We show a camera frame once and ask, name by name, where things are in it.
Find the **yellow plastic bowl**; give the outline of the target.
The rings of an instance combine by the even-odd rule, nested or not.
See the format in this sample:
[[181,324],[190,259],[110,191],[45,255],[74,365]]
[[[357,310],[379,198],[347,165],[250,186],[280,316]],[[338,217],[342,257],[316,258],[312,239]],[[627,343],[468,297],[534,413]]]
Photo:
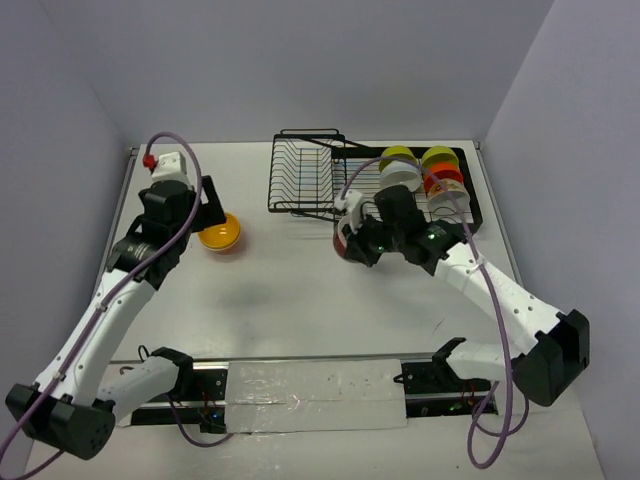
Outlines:
[[226,222],[219,226],[207,228],[198,233],[198,239],[202,245],[220,248],[232,244],[238,237],[241,237],[242,228],[238,219],[226,212]]

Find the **plain white bowl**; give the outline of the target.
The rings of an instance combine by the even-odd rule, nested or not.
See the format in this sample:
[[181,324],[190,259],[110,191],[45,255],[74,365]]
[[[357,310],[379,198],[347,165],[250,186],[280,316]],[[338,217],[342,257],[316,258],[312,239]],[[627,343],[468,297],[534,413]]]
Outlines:
[[415,163],[395,160],[381,171],[379,184],[381,189],[401,185],[415,192],[422,185],[422,175]]

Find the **white bowl flower pattern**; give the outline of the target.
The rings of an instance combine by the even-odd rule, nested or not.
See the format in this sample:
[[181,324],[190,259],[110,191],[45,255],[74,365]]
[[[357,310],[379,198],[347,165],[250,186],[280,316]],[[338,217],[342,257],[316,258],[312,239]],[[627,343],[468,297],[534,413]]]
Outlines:
[[427,208],[434,216],[449,216],[458,211],[470,211],[470,194],[463,183],[455,179],[434,182],[431,177],[424,181]]

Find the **white bowl orange yellow stripes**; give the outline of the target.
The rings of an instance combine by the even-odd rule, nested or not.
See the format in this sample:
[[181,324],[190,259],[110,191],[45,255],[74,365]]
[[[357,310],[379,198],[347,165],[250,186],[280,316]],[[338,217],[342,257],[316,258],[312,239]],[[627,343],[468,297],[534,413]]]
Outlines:
[[333,248],[337,255],[350,263],[368,264],[367,244],[362,235],[363,220],[352,223],[354,217],[342,217],[334,228]]

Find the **orange plastic bowl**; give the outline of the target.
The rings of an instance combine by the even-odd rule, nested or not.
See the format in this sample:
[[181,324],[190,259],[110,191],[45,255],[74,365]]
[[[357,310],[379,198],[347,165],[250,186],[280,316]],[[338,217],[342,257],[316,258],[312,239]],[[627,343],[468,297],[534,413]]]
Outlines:
[[440,162],[428,167],[428,173],[424,174],[424,190],[429,191],[435,184],[436,177],[440,181],[454,180],[459,183],[464,182],[464,177],[456,164]]

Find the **lime green plastic bowl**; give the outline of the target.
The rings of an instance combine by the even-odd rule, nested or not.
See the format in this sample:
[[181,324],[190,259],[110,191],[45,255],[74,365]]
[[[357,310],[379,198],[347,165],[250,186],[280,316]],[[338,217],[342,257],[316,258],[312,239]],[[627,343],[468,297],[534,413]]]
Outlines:
[[421,157],[421,165],[432,170],[435,165],[445,163],[452,168],[459,168],[459,158],[453,149],[447,146],[432,146]]

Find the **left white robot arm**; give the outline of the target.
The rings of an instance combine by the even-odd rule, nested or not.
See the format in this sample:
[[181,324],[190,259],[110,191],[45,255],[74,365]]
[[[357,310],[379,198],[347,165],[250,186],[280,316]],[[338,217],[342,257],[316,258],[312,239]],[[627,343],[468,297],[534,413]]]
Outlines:
[[27,437],[82,460],[95,457],[115,425],[147,401],[184,398],[195,386],[192,358],[168,347],[118,379],[101,382],[133,320],[178,265],[190,235],[226,220],[209,176],[199,188],[155,181],[139,198],[144,211],[114,245],[71,337],[36,380],[14,385],[5,399]]

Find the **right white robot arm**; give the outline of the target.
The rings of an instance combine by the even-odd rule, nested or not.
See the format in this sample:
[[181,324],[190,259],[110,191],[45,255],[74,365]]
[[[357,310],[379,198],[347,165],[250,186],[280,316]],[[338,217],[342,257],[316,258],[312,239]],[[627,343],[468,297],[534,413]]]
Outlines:
[[378,192],[371,215],[356,190],[334,202],[341,218],[337,242],[343,259],[374,266],[399,253],[461,293],[498,325],[497,345],[459,337],[435,354],[434,378],[455,391],[471,379],[511,379],[531,402],[551,406],[590,363],[590,323],[579,311],[564,313],[529,293],[473,251],[461,223],[429,221],[402,185]]

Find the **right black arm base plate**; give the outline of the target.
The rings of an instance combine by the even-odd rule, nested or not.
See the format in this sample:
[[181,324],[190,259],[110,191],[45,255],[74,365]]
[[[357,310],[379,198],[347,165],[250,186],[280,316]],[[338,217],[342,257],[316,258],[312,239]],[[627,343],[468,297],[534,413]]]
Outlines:
[[497,412],[489,394],[492,382],[474,378],[462,380],[443,362],[432,359],[401,361],[401,373],[393,377],[403,386],[408,418],[470,416],[473,409],[489,398],[483,412]]

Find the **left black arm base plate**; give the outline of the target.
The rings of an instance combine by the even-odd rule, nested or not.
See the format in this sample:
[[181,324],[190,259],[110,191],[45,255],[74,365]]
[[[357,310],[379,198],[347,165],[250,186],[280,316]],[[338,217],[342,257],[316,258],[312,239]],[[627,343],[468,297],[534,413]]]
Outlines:
[[225,408],[228,367],[198,363],[194,365],[190,386],[173,405],[176,420],[169,402],[163,395],[151,399],[129,417],[129,426],[177,426],[194,427],[196,433],[226,434]]

